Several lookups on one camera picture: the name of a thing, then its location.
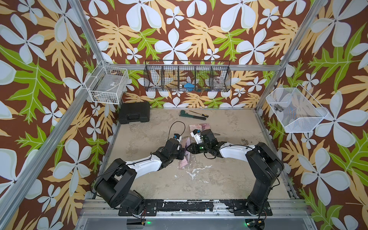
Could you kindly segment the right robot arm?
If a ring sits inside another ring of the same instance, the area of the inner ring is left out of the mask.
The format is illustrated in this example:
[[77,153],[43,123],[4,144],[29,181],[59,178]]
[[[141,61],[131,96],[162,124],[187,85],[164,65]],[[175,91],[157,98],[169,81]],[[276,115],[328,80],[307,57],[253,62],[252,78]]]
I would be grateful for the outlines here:
[[231,158],[249,163],[255,184],[247,197],[245,211],[252,216],[260,215],[269,193],[275,187],[275,181],[284,170],[283,161],[263,142],[247,146],[218,141],[210,129],[195,129],[191,136],[195,139],[195,143],[187,147],[191,154],[209,153],[216,158]]

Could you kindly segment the pink ruler set pouch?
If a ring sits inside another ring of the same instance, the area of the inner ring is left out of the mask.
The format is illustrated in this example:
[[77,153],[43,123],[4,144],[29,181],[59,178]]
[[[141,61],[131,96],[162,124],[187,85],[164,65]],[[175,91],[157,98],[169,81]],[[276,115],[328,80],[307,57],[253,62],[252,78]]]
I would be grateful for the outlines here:
[[179,169],[184,169],[186,166],[189,165],[190,163],[190,152],[188,152],[186,149],[187,147],[191,144],[191,140],[189,137],[184,138],[181,142],[183,148],[185,149],[184,151],[184,159],[179,161]]

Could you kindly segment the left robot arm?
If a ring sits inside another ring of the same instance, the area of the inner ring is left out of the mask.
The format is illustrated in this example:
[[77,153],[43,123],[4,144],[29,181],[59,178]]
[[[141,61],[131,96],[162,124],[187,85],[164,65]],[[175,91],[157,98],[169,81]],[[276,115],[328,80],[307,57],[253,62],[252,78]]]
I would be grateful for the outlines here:
[[131,190],[135,179],[164,169],[174,160],[183,160],[185,148],[177,139],[168,139],[148,157],[126,162],[115,159],[107,170],[96,178],[94,190],[111,208],[120,207],[131,215],[144,212],[145,198]]

